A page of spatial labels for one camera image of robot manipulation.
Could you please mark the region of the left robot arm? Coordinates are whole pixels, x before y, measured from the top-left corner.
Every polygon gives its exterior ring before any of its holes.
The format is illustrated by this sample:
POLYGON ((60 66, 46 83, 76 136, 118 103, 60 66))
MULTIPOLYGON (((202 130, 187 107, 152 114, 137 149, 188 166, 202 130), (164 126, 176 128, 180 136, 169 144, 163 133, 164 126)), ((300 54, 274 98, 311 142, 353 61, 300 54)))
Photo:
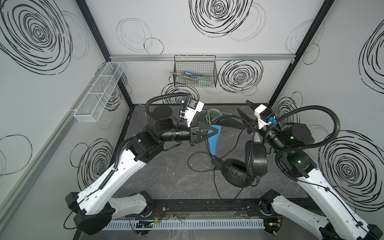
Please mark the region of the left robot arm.
POLYGON ((75 213, 74 228, 94 235, 112 220, 129 215, 151 215, 154 201, 147 192, 124 198, 114 198, 113 195, 138 170, 165 150, 165 142, 189 141, 193 146, 218 136, 220 127, 216 125, 192 126, 196 113, 203 107, 202 102, 188 93, 177 92, 149 99, 145 104, 147 128, 119 144, 114 163, 94 183, 79 193, 71 192, 66 196, 69 209, 75 213), (167 106, 158 106, 150 111, 153 102, 176 97, 183 98, 178 118, 167 106))

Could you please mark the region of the mint green headphones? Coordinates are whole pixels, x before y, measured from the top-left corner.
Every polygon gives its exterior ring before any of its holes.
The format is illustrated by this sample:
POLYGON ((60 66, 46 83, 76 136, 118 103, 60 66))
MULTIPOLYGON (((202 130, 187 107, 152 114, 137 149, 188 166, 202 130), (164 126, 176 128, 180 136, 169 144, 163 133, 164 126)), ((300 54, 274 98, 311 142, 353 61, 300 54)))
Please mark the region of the mint green headphones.
POLYGON ((218 109, 203 109, 201 112, 199 112, 195 117, 196 123, 202 123, 204 125, 211 125, 213 121, 215 121, 217 118, 228 115, 228 113, 223 113, 218 109))

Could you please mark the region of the black and blue headphones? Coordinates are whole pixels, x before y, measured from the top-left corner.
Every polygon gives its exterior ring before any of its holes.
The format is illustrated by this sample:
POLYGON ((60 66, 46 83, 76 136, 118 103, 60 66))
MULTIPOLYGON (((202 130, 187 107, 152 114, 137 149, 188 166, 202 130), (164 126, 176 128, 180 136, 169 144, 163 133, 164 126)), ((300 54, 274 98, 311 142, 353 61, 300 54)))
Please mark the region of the black and blue headphones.
MULTIPOLYGON (((219 136, 223 125, 221 122, 227 119, 242 120, 240 116, 234 115, 225 115, 217 118, 212 122, 211 126, 219 129, 219 136)), ((221 171, 227 182, 235 187, 256 187, 259 185, 261 177, 268 172, 267 149, 262 143, 255 143, 253 140, 247 141, 245 144, 244 161, 238 159, 223 160, 217 157, 217 144, 209 144, 207 141, 207 146, 215 168, 221 171)))

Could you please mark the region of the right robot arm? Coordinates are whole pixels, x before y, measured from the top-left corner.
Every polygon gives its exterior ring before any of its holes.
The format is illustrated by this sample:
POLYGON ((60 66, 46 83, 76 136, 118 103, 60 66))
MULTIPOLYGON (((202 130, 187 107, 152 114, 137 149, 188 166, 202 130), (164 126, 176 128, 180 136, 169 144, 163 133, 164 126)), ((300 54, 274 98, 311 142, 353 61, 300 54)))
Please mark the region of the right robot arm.
POLYGON ((277 167, 300 185, 322 211, 322 215, 317 215, 270 190, 261 197, 265 214, 285 216, 320 240, 378 240, 383 236, 383 231, 377 225, 367 223, 347 205, 307 154, 307 150, 323 147, 338 136, 341 123, 332 110, 312 105, 276 118, 274 112, 265 105, 251 101, 247 101, 247 104, 256 119, 251 119, 245 113, 241 113, 241 117, 260 137, 259 143, 251 142, 246 150, 246 176, 249 183, 255 181, 258 164, 266 156, 266 144, 269 144, 275 151, 277 167), (284 119, 309 110, 327 114, 334 124, 331 134, 319 143, 315 142, 306 125, 282 124, 284 119))

